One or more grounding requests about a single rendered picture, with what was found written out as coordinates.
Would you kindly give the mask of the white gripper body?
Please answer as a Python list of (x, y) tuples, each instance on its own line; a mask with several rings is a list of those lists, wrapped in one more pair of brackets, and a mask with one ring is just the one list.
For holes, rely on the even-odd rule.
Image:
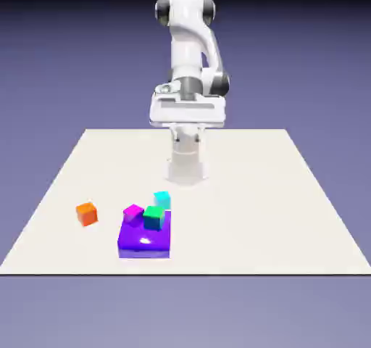
[(226, 101), (222, 96), (195, 94), (195, 100), (182, 100), (179, 93), (153, 93), (149, 121), (156, 127), (173, 124), (196, 124), (205, 128), (221, 128), (226, 119)]

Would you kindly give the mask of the small cyan cube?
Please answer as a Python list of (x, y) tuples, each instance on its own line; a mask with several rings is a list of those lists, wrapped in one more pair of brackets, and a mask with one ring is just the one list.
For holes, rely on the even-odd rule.
[(171, 210), (171, 197), (168, 191), (154, 193), (154, 204), (164, 210)]

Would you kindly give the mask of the small green cube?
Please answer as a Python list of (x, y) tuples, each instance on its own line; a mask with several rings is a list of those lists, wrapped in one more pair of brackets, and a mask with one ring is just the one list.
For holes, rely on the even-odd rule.
[(160, 206), (148, 206), (143, 212), (143, 226), (146, 230), (160, 231), (164, 223), (165, 210)]

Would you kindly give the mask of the small magenta cube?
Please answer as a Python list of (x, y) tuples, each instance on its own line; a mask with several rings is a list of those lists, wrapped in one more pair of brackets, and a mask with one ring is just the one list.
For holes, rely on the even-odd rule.
[(132, 227), (137, 227), (141, 224), (143, 220), (144, 208), (138, 206), (137, 204), (132, 204), (123, 210), (123, 224), (130, 225)]

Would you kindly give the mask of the small orange cube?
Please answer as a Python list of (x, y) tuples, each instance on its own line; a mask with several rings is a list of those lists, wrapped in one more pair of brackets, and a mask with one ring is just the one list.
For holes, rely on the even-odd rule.
[(86, 202), (76, 207), (78, 221), (84, 227), (98, 221), (97, 209), (92, 202)]

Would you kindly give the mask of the large purple box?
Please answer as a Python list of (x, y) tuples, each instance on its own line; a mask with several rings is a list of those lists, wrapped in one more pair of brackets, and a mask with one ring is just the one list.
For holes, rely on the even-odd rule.
[(137, 226), (122, 222), (117, 240), (119, 258), (169, 258), (171, 235), (171, 212), (164, 213), (160, 231), (147, 230), (143, 220)]

